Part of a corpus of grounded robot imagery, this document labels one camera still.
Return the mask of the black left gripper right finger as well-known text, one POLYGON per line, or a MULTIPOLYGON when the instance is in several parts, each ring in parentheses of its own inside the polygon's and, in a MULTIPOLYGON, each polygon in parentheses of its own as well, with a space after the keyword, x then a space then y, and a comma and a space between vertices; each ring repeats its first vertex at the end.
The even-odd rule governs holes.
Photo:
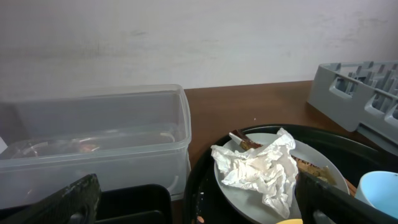
POLYGON ((366 223, 397 224, 394 218, 336 187, 306 173, 298 174, 295 197, 304 224, 366 223))

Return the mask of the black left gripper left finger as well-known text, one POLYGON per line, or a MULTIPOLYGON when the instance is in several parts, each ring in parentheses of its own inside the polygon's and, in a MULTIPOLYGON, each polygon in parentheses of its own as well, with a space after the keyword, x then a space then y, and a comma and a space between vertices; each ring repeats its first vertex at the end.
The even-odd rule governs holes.
POLYGON ((43 200, 1 220, 3 224, 94 223, 101 198, 95 174, 88 174, 43 200))

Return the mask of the light blue cup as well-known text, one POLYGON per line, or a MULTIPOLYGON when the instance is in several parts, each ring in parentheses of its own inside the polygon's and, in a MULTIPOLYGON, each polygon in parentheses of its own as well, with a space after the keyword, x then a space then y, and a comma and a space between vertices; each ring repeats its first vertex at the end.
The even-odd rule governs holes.
POLYGON ((364 174, 358 184, 355 198, 397 218, 397 173, 372 171, 364 174))

